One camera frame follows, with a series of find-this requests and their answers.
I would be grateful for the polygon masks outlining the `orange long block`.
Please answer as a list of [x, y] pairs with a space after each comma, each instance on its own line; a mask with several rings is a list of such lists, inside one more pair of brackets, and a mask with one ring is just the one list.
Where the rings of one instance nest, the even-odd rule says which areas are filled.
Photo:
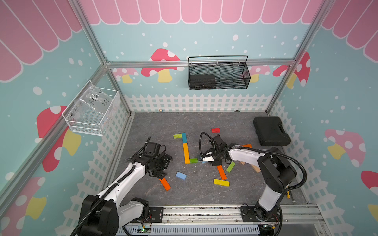
[[169, 191], [171, 189], [170, 184], [168, 183], [168, 181], [165, 178], [159, 179], [159, 180], [162, 183], [162, 185], [163, 185], [163, 187], [165, 188], [166, 191]]

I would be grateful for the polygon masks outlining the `light blue short block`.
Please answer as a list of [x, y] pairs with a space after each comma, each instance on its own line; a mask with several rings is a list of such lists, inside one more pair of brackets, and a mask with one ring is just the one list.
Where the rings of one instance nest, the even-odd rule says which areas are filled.
[[186, 174], [183, 174], [181, 172], [177, 172], [176, 173], [176, 177], [182, 179], [182, 180], [185, 180], [187, 178], [187, 175]]

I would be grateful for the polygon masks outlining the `yellow-orange long block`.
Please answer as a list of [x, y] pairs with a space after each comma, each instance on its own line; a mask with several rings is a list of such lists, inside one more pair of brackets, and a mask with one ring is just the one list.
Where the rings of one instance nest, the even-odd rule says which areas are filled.
[[184, 150], [184, 157], [185, 159], [189, 159], [189, 147], [187, 143], [183, 143], [183, 150]]

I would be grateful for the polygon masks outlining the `lime green short block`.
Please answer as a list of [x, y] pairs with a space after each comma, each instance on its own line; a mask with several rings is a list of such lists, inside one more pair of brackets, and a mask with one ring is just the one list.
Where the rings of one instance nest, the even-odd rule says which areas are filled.
[[182, 139], [182, 134], [174, 134], [174, 139]]

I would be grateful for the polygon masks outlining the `teal long block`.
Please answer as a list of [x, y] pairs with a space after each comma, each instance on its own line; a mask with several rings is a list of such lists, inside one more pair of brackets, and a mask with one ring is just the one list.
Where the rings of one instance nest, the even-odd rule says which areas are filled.
[[186, 135], [186, 133], [182, 133], [181, 135], [182, 135], [182, 141], [183, 141], [183, 143], [187, 143], [188, 141], [187, 141], [187, 135]]

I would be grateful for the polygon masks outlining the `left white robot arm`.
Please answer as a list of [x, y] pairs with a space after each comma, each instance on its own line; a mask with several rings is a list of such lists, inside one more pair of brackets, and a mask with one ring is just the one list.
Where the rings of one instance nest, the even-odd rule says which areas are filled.
[[88, 195], [81, 205], [79, 221], [73, 236], [114, 236], [120, 227], [137, 220], [140, 223], [151, 218], [149, 202], [133, 198], [128, 204], [122, 200], [137, 182], [149, 175], [164, 180], [172, 156], [162, 145], [147, 140], [144, 146], [128, 158], [126, 169], [103, 191]]

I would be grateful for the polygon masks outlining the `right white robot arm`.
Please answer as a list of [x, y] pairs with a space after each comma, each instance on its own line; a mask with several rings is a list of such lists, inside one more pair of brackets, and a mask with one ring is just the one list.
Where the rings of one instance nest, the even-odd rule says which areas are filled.
[[208, 133], [202, 132], [199, 137], [199, 154], [200, 161], [210, 162], [213, 166], [240, 161], [260, 169], [265, 189], [254, 207], [245, 207], [250, 212], [244, 212], [250, 219], [260, 222], [268, 221], [275, 210], [279, 211], [284, 196], [302, 187], [308, 177], [299, 161], [277, 148], [261, 150], [238, 144], [228, 145], [220, 135], [212, 138]]

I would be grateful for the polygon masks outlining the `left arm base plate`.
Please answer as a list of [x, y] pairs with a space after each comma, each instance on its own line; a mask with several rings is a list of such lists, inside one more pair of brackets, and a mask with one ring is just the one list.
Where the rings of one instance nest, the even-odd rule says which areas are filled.
[[139, 222], [161, 223], [163, 218], [163, 207], [144, 207], [142, 215], [137, 219]]

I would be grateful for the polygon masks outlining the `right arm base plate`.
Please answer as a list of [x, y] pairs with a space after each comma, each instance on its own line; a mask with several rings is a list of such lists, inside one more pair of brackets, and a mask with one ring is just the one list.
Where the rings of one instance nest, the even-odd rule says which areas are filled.
[[241, 206], [240, 207], [241, 217], [244, 223], [254, 222], [258, 224], [268, 223], [278, 223], [280, 219], [280, 214], [278, 209], [275, 207], [271, 211], [265, 211], [262, 208], [256, 209], [254, 206]]

